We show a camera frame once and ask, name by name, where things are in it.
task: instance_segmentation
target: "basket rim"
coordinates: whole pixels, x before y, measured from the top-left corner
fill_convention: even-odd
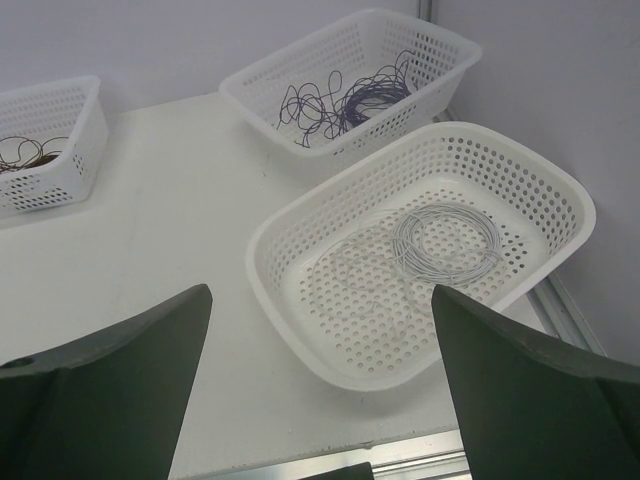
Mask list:
[[[240,82],[244,77],[253,72],[254,70],[261,68],[266,65],[270,65],[273,61],[278,60],[282,57],[286,57],[291,53],[296,52],[300,47],[298,46],[299,42],[311,42],[313,40],[318,40],[320,38],[324,38],[327,32],[333,31],[336,27],[341,25],[346,25],[352,23],[353,21],[359,19],[360,17],[364,17],[367,15],[383,15],[390,18],[402,19],[404,21],[410,21],[413,24],[420,27],[425,32],[429,32],[431,34],[436,34],[441,37],[448,37],[451,40],[455,40],[456,43],[459,43],[462,48],[468,50],[470,56],[466,60],[462,61],[460,64],[453,67],[447,73],[438,77],[433,82],[425,85],[421,89],[413,92],[408,97],[404,98],[400,102],[392,105],[386,110],[375,115],[375,122],[364,122],[358,125],[356,128],[349,130],[348,132],[340,135],[339,137],[331,140],[330,142],[318,146],[305,148],[301,145],[296,144],[292,140],[289,140],[285,137],[279,130],[272,127],[266,120],[262,119],[259,115],[254,113],[250,108],[248,108],[242,101],[240,101],[235,95],[230,92],[231,85]],[[395,115],[397,112],[402,110],[403,108],[411,105],[417,100],[423,98],[424,96],[432,93],[434,90],[440,88],[443,84],[451,80],[457,75],[460,75],[465,72],[470,66],[477,63],[482,57],[482,48],[476,42],[468,40],[464,38],[462,35],[443,28],[439,25],[427,22],[425,20],[421,20],[417,17],[412,17],[410,15],[406,15],[404,13],[393,12],[391,10],[386,10],[383,8],[369,8],[365,10],[359,10],[351,15],[348,15],[334,23],[331,23],[320,30],[317,30],[299,40],[294,41],[288,46],[258,60],[257,62],[252,63],[251,65],[243,68],[242,70],[230,75],[225,78],[222,83],[220,83],[219,91],[223,95],[223,97],[229,99],[235,106],[238,108],[245,120],[248,121],[251,125],[253,125],[256,129],[265,134],[268,138],[270,138],[273,142],[282,147],[286,148],[289,152],[301,156],[314,158],[322,155],[330,154],[336,149],[340,149],[350,141],[354,140],[360,134],[365,132],[367,129],[371,128],[375,124],[383,123],[387,118]]]
[[[80,109],[78,118],[76,118],[76,122],[73,125],[71,133],[69,134],[69,138],[65,142],[64,148],[62,149],[60,155],[58,155],[52,162],[41,165],[39,167],[29,168],[27,170],[21,170],[18,172],[3,173],[2,175],[0,175],[0,182],[10,182],[12,180],[30,175],[46,174],[49,171],[56,169],[61,163],[65,162],[69,158],[72,148],[77,143],[78,138],[80,137],[80,133],[89,120],[93,105],[98,99],[98,92],[100,90],[100,79],[95,75],[82,75],[79,77],[40,83],[37,85],[22,87],[16,90],[10,90],[8,92],[0,93],[0,101],[2,101],[5,98],[15,97],[16,95],[29,95],[32,93],[41,92],[43,89],[48,90],[52,88],[60,88],[78,84],[85,84],[88,87],[86,99],[84,101],[84,104],[82,105],[82,108]]]
[[[405,142],[411,141],[416,137],[424,135],[425,133],[437,133],[438,131],[450,132],[452,129],[457,131],[470,131],[480,133],[482,135],[492,137],[494,140],[505,144],[505,146],[520,150],[523,155],[529,157],[536,164],[549,171],[550,174],[555,175],[560,180],[566,182],[566,184],[574,190],[574,193],[577,195],[580,204],[584,208],[584,221],[576,232],[576,235],[569,242],[567,242],[566,245],[561,247],[556,253],[554,253],[549,259],[547,259],[537,270],[535,270],[528,277],[524,278],[518,284],[516,284],[514,288],[510,292],[508,292],[502,299],[496,301],[491,306],[492,309],[496,311],[502,311],[513,302],[515,302],[519,297],[531,290],[537,283],[543,280],[562,262],[564,262],[571,254],[573,254],[580,246],[582,246],[593,232],[596,222],[595,205],[586,189],[575,178],[553,164],[551,161],[535,153],[533,150],[525,147],[524,145],[486,127],[467,122],[441,122],[421,127],[396,140],[395,142],[385,146],[377,152],[369,155],[364,160],[349,167],[343,172],[330,178],[326,182],[323,182],[308,193],[299,197],[297,200],[293,201],[292,203],[280,209],[278,212],[271,215],[258,227],[258,229],[253,234],[247,248],[245,256],[245,267],[247,270],[247,276],[249,277],[249,283],[254,290],[255,296],[278,333],[289,345],[291,350],[293,350],[298,358],[300,358],[300,360],[313,373],[333,385],[347,390],[359,392],[388,390],[408,382],[413,377],[423,372],[426,368],[429,368],[432,363],[435,363],[435,361],[437,361],[437,358],[434,359],[434,355],[432,354],[427,355],[421,362],[412,365],[411,368],[404,370],[401,373],[372,380],[349,377],[341,372],[332,369],[330,365],[319,358],[314,353],[313,349],[308,347],[298,337],[298,335],[294,333],[293,329],[280,314],[280,311],[275,306],[275,303],[267,293],[267,290],[258,274],[256,265],[258,243],[261,240],[263,234],[271,227],[271,225],[276,220],[288,214],[289,212],[296,210],[301,205],[304,205],[307,201],[318,195],[320,192],[324,191],[327,187],[346,182],[347,179],[350,179],[352,176],[356,175],[359,170],[363,169],[368,164],[375,162],[380,156],[386,155]],[[435,356],[440,358],[439,350],[434,353],[436,354]]]

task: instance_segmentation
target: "tangled wire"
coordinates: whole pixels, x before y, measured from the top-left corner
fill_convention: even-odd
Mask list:
[[[0,139],[0,174],[41,167],[52,162],[62,153],[62,150],[51,147],[48,147],[49,150],[47,150],[47,145],[60,141],[62,148],[64,148],[63,140],[67,140],[67,138],[54,137],[43,143],[20,135]]]
[[[295,143],[305,148],[311,148],[310,137],[317,132],[327,140],[336,139],[411,95],[406,82],[411,55],[413,52],[403,50],[393,65],[385,65],[370,77],[359,78],[339,98],[336,97],[342,90],[339,70],[329,74],[325,94],[313,82],[298,88],[289,85],[276,128],[295,123],[303,132],[302,139]]]

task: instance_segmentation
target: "brown wire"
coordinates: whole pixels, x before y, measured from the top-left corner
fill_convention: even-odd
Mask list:
[[[29,168],[41,167],[58,158],[58,155],[62,153],[62,150],[51,150],[45,152],[45,146],[54,140],[67,140],[69,137],[53,137],[44,143],[40,143],[37,140],[33,140],[21,135],[10,135],[0,139],[0,144],[7,140],[21,140],[16,149],[17,160],[8,161],[2,156],[0,151],[0,174],[7,172],[19,172],[21,170],[27,170]],[[31,144],[36,148],[36,153],[32,155],[28,160],[23,160],[23,147],[24,145]]]

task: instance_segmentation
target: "table surface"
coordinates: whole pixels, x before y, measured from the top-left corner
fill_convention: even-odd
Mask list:
[[[110,127],[87,201],[0,220],[0,363],[206,283],[214,310],[171,478],[455,428],[441,363],[391,391],[341,390],[306,369],[254,299],[247,243],[314,185],[304,165],[217,93],[128,112]],[[543,330],[526,297],[506,313]]]

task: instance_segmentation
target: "white plastic basket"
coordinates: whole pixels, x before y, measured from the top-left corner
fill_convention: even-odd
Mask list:
[[[89,195],[108,136],[99,86],[97,77],[85,76],[0,94],[0,138],[69,137],[52,162],[0,175],[0,217]]]
[[[276,129],[289,85],[313,82],[327,93],[329,74],[339,70],[345,91],[356,79],[393,65],[404,50],[414,53],[407,82],[418,90],[401,102],[334,140],[314,135],[311,148],[295,143],[302,138],[295,122]],[[476,43],[418,18],[364,10],[235,73],[222,82],[220,92],[269,139],[314,163],[330,162],[337,173],[444,111],[465,70],[481,53]]]
[[[332,245],[363,225],[391,226],[398,209],[437,202],[471,206],[498,227],[502,260],[460,288],[498,311],[566,260],[595,225],[591,198],[576,180],[477,125],[429,125],[372,154],[269,218],[247,252],[247,272],[260,304],[284,341],[326,381],[358,391],[388,389],[440,358],[432,318],[407,316],[397,285],[354,293],[336,281],[326,262],[316,265]],[[429,230],[430,245],[446,253],[452,232],[438,230]],[[363,268],[359,280],[375,284],[378,273]],[[358,305],[375,300],[406,322],[405,334],[395,335],[386,315],[346,321],[323,316],[314,304],[319,295],[311,291],[318,279],[325,312],[356,312]],[[433,287],[412,286],[414,298],[429,311]]]

